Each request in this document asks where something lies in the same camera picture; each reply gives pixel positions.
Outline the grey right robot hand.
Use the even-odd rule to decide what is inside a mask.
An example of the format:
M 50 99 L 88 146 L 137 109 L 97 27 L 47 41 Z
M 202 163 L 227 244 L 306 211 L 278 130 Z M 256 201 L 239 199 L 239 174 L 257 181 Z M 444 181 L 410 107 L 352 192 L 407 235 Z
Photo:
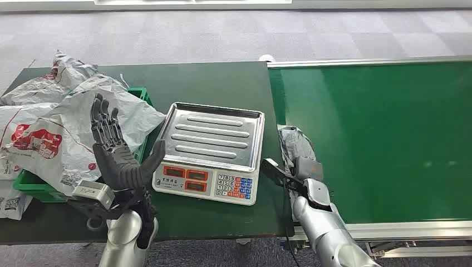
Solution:
M 294 165 L 294 177 L 300 181 L 314 179 L 323 182 L 323 166 L 316 160 L 302 156 L 297 157 Z

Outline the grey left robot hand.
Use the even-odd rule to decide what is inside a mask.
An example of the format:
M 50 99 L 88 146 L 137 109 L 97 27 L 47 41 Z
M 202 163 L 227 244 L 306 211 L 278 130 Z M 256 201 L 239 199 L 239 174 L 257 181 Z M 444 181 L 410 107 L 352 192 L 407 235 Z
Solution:
M 165 141 L 157 139 L 151 154 L 140 164 L 124 140 L 117 114 L 108 112 L 109 102 L 97 93 L 90 110 L 92 148 L 106 185 L 115 191 L 139 189 L 148 184 L 165 156 Z

